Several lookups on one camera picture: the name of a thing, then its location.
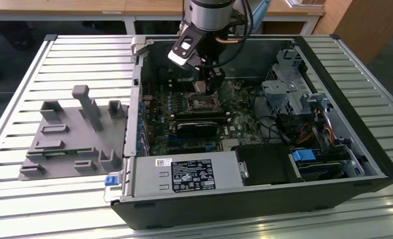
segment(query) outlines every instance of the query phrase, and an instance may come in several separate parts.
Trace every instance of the gray 3d-printed holder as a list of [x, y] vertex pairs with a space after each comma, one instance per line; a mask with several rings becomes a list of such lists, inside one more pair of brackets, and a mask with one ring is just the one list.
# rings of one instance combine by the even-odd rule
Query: gray 3d-printed holder
[[97, 106], [88, 87], [73, 87], [81, 107], [44, 101], [43, 120], [19, 180], [101, 175], [122, 168], [128, 107], [120, 101]]

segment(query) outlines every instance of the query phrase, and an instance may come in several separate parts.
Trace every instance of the red wire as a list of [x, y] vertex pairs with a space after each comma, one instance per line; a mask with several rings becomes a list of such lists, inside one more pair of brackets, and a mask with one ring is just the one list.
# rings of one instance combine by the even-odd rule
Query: red wire
[[302, 135], [303, 135], [303, 129], [310, 125], [310, 123], [305, 123], [301, 127], [301, 138], [302, 138]]

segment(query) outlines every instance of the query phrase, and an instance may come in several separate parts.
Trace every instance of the blue latch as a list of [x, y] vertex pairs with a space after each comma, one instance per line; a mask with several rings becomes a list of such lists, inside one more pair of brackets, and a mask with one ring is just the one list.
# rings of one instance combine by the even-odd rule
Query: blue latch
[[295, 150], [295, 152], [291, 153], [291, 156], [294, 157], [295, 162], [315, 160], [314, 153], [313, 153], [311, 149]]
[[119, 185], [119, 175], [107, 176], [104, 179], [104, 186], [116, 186]]

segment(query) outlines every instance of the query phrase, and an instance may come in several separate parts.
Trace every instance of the motherboard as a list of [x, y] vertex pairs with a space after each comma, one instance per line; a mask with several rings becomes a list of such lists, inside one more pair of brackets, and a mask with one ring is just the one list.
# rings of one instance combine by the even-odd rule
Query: motherboard
[[212, 95], [187, 79], [147, 91], [142, 101], [150, 156], [230, 151], [265, 142], [252, 112], [254, 87], [228, 80]]

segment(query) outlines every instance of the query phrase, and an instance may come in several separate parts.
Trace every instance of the aluminum profile table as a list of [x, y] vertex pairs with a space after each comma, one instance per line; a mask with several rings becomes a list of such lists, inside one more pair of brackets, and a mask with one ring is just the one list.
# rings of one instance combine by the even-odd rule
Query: aluminum profile table
[[[343, 94], [393, 160], [393, 97], [349, 51], [329, 36], [305, 37]], [[17, 181], [41, 115], [43, 100], [71, 97], [87, 84], [97, 105], [130, 102], [131, 36], [57, 36], [45, 40], [0, 119], [0, 238], [383, 238], [393, 237], [393, 185], [333, 209], [134, 231], [104, 201], [104, 176]], [[315, 88], [319, 83], [313, 75]], [[119, 196], [120, 191], [111, 191]]]

